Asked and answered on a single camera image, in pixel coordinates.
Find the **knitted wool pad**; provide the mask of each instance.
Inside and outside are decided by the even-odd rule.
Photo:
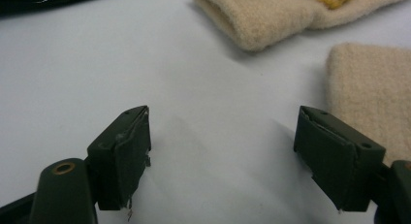
[[[411,160],[411,50],[338,45],[327,67],[330,113],[385,147],[386,165]]]
[[[262,50],[305,28],[344,24],[400,0],[350,0],[329,10],[316,0],[195,0],[245,50]]]

